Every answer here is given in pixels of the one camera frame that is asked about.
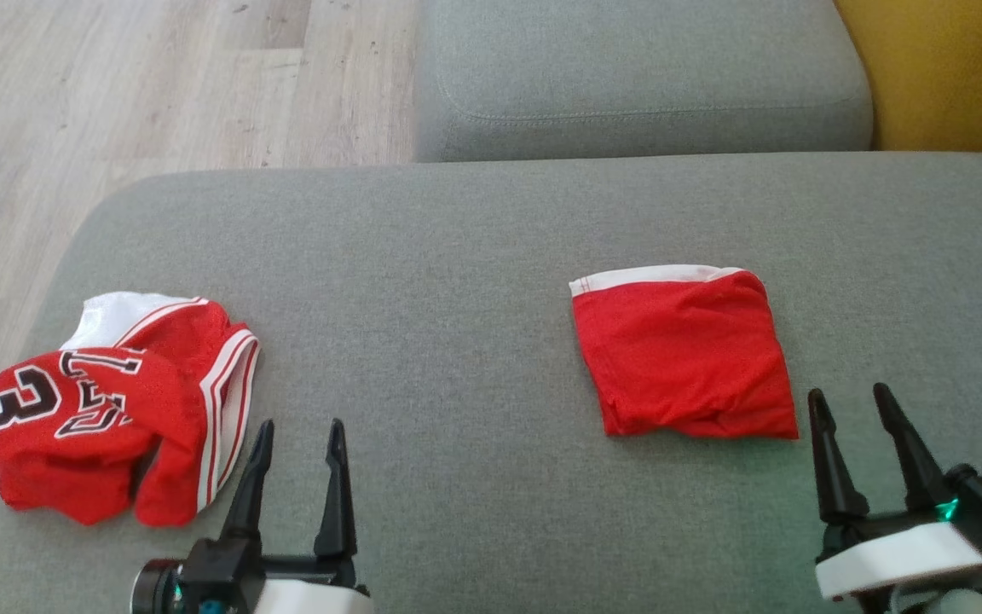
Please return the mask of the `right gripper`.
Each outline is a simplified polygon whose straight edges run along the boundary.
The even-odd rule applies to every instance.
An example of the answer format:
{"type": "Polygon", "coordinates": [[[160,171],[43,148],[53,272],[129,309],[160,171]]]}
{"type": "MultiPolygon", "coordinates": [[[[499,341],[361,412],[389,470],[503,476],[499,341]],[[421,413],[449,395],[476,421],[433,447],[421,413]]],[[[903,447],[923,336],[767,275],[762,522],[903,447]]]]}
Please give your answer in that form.
{"type": "MultiPolygon", "coordinates": [[[[944,475],[888,385],[877,382],[873,396],[895,443],[905,509],[931,512],[923,520],[911,513],[872,519],[868,529],[829,539],[815,567],[819,592],[827,601],[856,602],[864,613],[982,611],[982,475],[969,464],[944,475]]],[[[819,518],[863,519],[869,503],[835,440],[823,390],[811,389],[807,404],[819,518]]]]}

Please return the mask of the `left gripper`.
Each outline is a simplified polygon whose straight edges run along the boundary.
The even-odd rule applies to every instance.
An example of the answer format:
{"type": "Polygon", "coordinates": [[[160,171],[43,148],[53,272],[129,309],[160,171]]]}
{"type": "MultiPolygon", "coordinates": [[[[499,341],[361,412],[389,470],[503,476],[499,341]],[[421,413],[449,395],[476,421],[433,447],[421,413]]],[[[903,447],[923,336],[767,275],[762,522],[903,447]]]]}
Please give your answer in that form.
{"type": "Polygon", "coordinates": [[[258,429],[219,540],[199,540],[185,559],[149,560],[134,579],[132,613],[373,613],[357,582],[358,552],[344,423],[332,420],[325,451],[330,470],[313,554],[261,552],[260,517],[273,458],[275,424],[258,429]]]}

